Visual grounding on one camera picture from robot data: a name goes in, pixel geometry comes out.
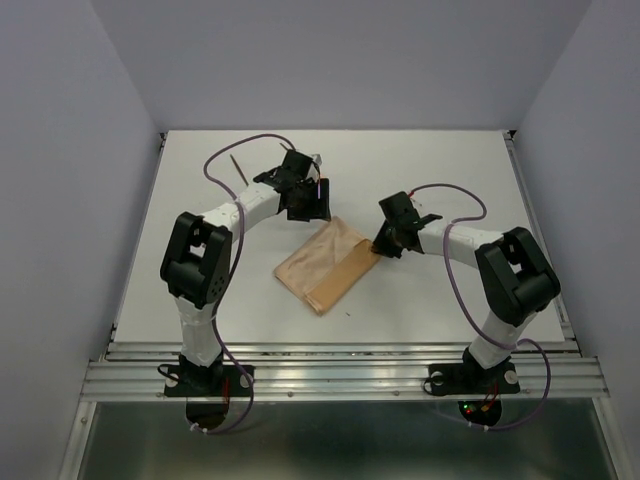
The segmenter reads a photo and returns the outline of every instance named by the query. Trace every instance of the screw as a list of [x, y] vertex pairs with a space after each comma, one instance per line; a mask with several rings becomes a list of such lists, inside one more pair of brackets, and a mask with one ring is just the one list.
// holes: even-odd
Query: screw
[[509, 385], [515, 385], [516, 383], [518, 383], [518, 374], [515, 372], [515, 370], [507, 370], [506, 372], [504, 372], [504, 380]]

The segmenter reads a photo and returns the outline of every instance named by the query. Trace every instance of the metal frame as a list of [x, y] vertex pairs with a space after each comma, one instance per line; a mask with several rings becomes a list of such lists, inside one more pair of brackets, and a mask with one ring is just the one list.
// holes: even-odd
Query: metal frame
[[82, 467], [82, 459], [89, 441], [91, 433], [91, 425], [96, 413], [97, 404], [95, 402], [83, 402], [78, 404], [76, 416], [73, 419], [73, 427], [71, 435], [67, 443], [67, 450], [62, 461], [60, 469], [60, 480], [70, 480], [78, 478], [80, 468]]
[[[507, 132], [503, 133], [503, 137], [532, 231], [548, 256], [522, 179], [513, 139]], [[582, 357], [560, 297], [555, 306], [565, 341], [543, 344], [553, 371], [549, 396], [593, 399], [615, 473], [620, 479], [631, 479], [631, 463], [599, 362], [595, 358]], [[257, 367], [255, 398], [256, 401], [267, 402], [442, 401], [442, 398], [429, 396], [422, 391], [427, 368], [435, 362], [459, 361], [467, 346], [462, 343], [229, 345], [238, 360]], [[164, 379], [156, 372], [158, 363], [177, 361], [180, 347], [178, 343], [112, 342], [100, 361], [89, 364], [61, 479], [77, 478], [80, 473], [98, 402], [184, 402], [184, 399], [164, 396]], [[514, 352], [513, 362], [522, 392], [510, 398], [539, 398], [546, 375], [540, 356], [532, 350], [521, 349]], [[446, 400], [457, 398], [450, 396]]]

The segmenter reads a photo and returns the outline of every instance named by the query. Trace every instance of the brown paper bag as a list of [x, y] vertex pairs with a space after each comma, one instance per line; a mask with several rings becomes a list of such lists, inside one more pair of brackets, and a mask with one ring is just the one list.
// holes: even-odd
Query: brown paper bag
[[318, 315], [329, 311], [380, 256], [371, 241], [338, 217], [318, 230], [274, 274]]

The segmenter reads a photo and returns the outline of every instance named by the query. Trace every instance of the cable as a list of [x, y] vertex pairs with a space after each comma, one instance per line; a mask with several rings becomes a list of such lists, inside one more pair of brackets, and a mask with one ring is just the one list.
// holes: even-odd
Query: cable
[[456, 279], [453, 276], [453, 269], [451, 267], [451, 259], [449, 258], [449, 235], [450, 235], [451, 230], [453, 229], [453, 227], [455, 227], [456, 224], [460, 223], [460, 222], [476, 222], [478, 220], [483, 220], [487, 216], [487, 206], [482, 201], [482, 199], [480, 197], [478, 197], [475, 193], [467, 190], [464, 187], [460, 187], [458, 185], [453, 185], [451, 183], [431, 183], [431, 184], [428, 184], [428, 185], [421, 185], [421, 186], [416, 187], [413, 190], [411, 190], [411, 192], [409, 192], [409, 196], [413, 196], [413, 194], [416, 193], [419, 190], [425, 190], [427, 188], [436, 188], [436, 187], [452, 188], [454, 190], [458, 190], [459, 192], [465, 193], [468, 196], [470, 196], [471, 198], [473, 198], [476, 202], [478, 202], [478, 205], [480, 205], [480, 208], [482, 208], [482, 213], [480, 215], [477, 215], [475, 217], [454, 218], [453, 220], [451, 220], [449, 225], [447, 225], [447, 228], [444, 231], [444, 238], [443, 238], [443, 241], [442, 241], [442, 243], [443, 243], [442, 256], [444, 257], [444, 265], [445, 265], [445, 268], [447, 269], [447, 276], [449, 277], [449, 282], [451, 283], [451, 288], [453, 289], [453, 294], [455, 295], [456, 300], [458, 301], [458, 305], [460, 305], [460, 309], [462, 310], [462, 313], [464, 314], [464, 316], [466, 317], [467, 321], [471, 325], [471, 328], [473, 328], [475, 330], [475, 332], [480, 337], [482, 337], [484, 340], [486, 340], [490, 344], [495, 345], [496, 347], [500, 347], [503, 350], [514, 350], [516, 348], [515, 345], [508, 345], [506, 343], [500, 343], [500, 342], [494, 340], [493, 338], [489, 337], [486, 333], [484, 333], [482, 331], [482, 329], [478, 326], [478, 324], [475, 322], [475, 320], [471, 316], [471, 313], [469, 312], [469, 309], [465, 305], [464, 300], [462, 299], [462, 294], [460, 293], [460, 289], [458, 288], [458, 284], [456, 283]]
[[209, 165], [211, 164], [211, 162], [213, 162], [216, 158], [218, 158], [223, 153], [228, 152], [232, 148], [235, 148], [235, 147], [237, 147], [239, 145], [243, 145], [243, 144], [251, 142], [253, 140], [258, 140], [260, 138], [277, 138], [277, 139], [280, 139], [280, 140], [286, 142], [287, 145], [289, 145], [292, 150], [296, 149], [296, 147], [293, 145], [291, 140], [289, 140], [286, 137], [283, 137], [282, 135], [278, 135], [276, 133], [260, 133], [258, 135], [253, 135], [251, 137], [247, 137], [247, 138], [244, 138], [242, 140], [238, 140], [237, 142], [234, 142], [234, 143], [232, 143], [230, 145], [227, 145], [224, 148], [221, 148], [220, 150], [215, 152], [213, 155], [211, 155], [207, 159], [207, 161], [204, 163], [204, 166], [202, 167], [202, 171], [204, 173], [204, 176], [207, 178], [207, 180], [210, 180], [211, 182], [213, 182], [216, 185], [218, 185], [219, 187], [221, 187], [225, 192], [227, 192], [227, 194], [231, 197], [231, 199], [234, 201], [234, 203], [238, 206], [238, 223], [239, 223], [238, 248], [236, 250], [236, 256], [233, 259], [233, 264], [231, 266], [231, 269], [229, 270], [229, 281], [227, 282], [227, 285], [226, 285], [224, 291], [222, 292], [222, 295], [220, 296], [220, 299], [218, 300], [218, 303], [216, 304], [216, 306], [213, 309], [213, 314], [211, 316], [211, 327], [213, 328], [213, 334], [216, 337], [217, 342], [220, 344], [220, 348], [222, 349], [223, 353], [227, 356], [227, 358], [229, 358], [229, 360], [231, 360], [231, 363], [233, 363], [233, 365], [236, 367], [236, 369], [247, 380], [247, 383], [249, 384], [249, 403], [245, 407], [245, 409], [242, 412], [242, 414], [233, 423], [231, 423], [230, 425], [225, 426], [223, 428], [216, 428], [215, 430], [207, 430], [207, 429], [200, 428], [197, 424], [195, 424], [195, 423], [193, 423], [193, 422], [191, 422], [190, 420], [187, 419], [187, 423], [189, 424], [189, 427], [190, 427], [191, 430], [196, 430], [196, 431], [198, 431], [200, 433], [203, 433], [203, 434], [206, 434], [206, 435], [218, 435], [218, 434], [221, 434], [221, 433], [226, 433], [226, 432], [229, 432], [230, 430], [233, 430], [238, 425], [240, 425], [244, 421], [244, 419], [247, 417], [247, 415], [249, 415], [249, 412], [251, 411], [251, 408], [253, 407], [253, 401], [254, 401], [254, 397], [255, 397], [254, 389], [253, 389], [253, 378], [251, 377], [251, 375], [249, 375], [249, 373], [244, 369], [244, 367], [240, 364], [240, 362], [238, 362], [238, 360], [236, 360], [236, 358], [231, 354], [231, 352], [227, 348], [227, 345], [222, 340], [222, 337], [220, 336], [220, 332], [218, 331], [218, 322], [217, 322], [218, 306], [222, 302], [222, 299], [224, 298], [225, 294], [227, 293], [227, 289], [229, 288], [229, 285], [231, 285], [231, 280], [233, 279], [233, 276], [234, 276], [234, 274], [236, 272], [236, 268], [238, 268], [238, 262], [240, 261], [240, 255], [242, 254], [242, 248], [244, 246], [244, 235], [245, 235], [244, 208], [238, 202], [238, 196], [235, 194], [235, 192], [233, 190], [231, 190], [231, 188], [229, 188], [221, 180], [218, 180], [217, 178], [212, 177], [209, 174], [208, 169], [209, 169]]
[[477, 216], [474, 216], [474, 217], [459, 217], [459, 218], [453, 219], [447, 225], [447, 227], [445, 228], [444, 238], [442, 240], [442, 256], [444, 258], [444, 265], [445, 265], [445, 268], [447, 270], [447, 276], [449, 277], [449, 282], [451, 283], [451, 288], [453, 289], [453, 293], [454, 293], [454, 295], [456, 297], [456, 300], [458, 301], [458, 305], [460, 306], [460, 309], [462, 310], [462, 313], [466, 317], [466, 319], [469, 322], [469, 324], [471, 325], [471, 327], [475, 330], [475, 332], [481, 338], [483, 338], [484, 340], [486, 340], [490, 344], [495, 345], [496, 347], [502, 348], [503, 350], [511, 351], [511, 350], [515, 350], [519, 345], [522, 345], [523, 343], [530, 343], [531, 345], [533, 345], [536, 348], [536, 350], [538, 350], [538, 352], [540, 352], [540, 355], [542, 356], [542, 359], [544, 360], [544, 365], [545, 365], [545, 368], [546, 368], [546, 371], [547, 371], [547, 381], [546, 381], [546, 384], [545, 384], [544, 392], [542, 393], [542, 398], [540, 399], [540, 402], [538, 403], [536, 408], [534, 408], [531, 413], [529, 413], [524, 418], [522, 418], [522, 419], [520, 419], [520, 420], [518, 420], [518, 421], [516, 421], [514, 423], [510, 423], [508, 425], [501, 425], [501, 426], [497, 426], [497, 427], [495, 427], [495, 426], [494, 427], [487, 427], [487, 426], [476, 425], [476, 426], [480, 427], [483, 430], [491, 430], [491, 431], [511, 430], [511, 429], [519, 427], [520, 425], [523, 425], [524, 423], [526, 423], [529, 420], [531, 420], [542, 409], [544, 403], [547, 400], [547, 397], [549, 396], [549, 390], [551, 389], [551, 364], [549, 363], [549, 358], [547, 357], [546, 352], [543, 350], [543, 348], [540, 346], [540, 344], [538, 342], [536, 342], [535, 340], [532, 340], [530, 338], [522, 338], [522, 339], [518, 340], [518, 342], [516, 342], [516, 344], [509, 345], [509, 344], [501, 343], [501, 342], [498, 342], [498, 341], [494, 340], [493, 338], [488, 336], [486, 333], [484, 333], [480, 327], [478, 327], [478, 324], [475, 322], [475, 320], [471, 316], [471, 313], [469, 312], [469, 309], [467, 308], [467, 306], [464, 303], [464, 300], [463, 300], [462, 295], [460, 293], [460, 289], [458, 288], [458, 284], [457, 284], [456, 279], [455, 279], [455, 277], [453, 275], [453, 269], [451, 268], [451, 259], [449, 258], [449, 234], [451, 233], [451, 230], [453, 229], [453, 227], [455, 227], [456, 224], [458, 224], [460, 222], [475, 222], [475, 221], [484, 219], [487, 216], [487, 206], [482, 201], [482, 199], [480, 197], [478, 197], [475, 193], [467, 190], [464, 187], [460, 187], [459, 185], [454, 185], [452, 183], [431, 183], [431, 184], [427, 184], [427, 185], [420, 185], [420, 186], [414, 188], [413, 190], [411, 190], [409, 192], [409, 197], [412, 197], [416, 192], [418, 192], [420, 190], [426, 190], [428, 188], [437, 188], [437, 187], [452, 188], [454, 190], [458, 190], [459, 192], [465, 193], [468, 196], [470, 196], [471, 198], [473, 198], [478, 203], [478, 205], [480, 205], [480, 208], [482, 208], [482, 213], [480, 215], [477, 215]]

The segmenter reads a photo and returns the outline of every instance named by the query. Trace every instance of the gray wall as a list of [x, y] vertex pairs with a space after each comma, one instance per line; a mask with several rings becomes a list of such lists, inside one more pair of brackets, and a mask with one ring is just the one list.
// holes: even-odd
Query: gray wall
[[93, 0], [168, 128], [515, 128], [586, 0]]
[[0, 64], [0, 478], [55, 478], [158, 138], [85, 0], [4, 0]]
[[581, 346], [640, 473], [640, 2], [588, 10], [516, 136]]

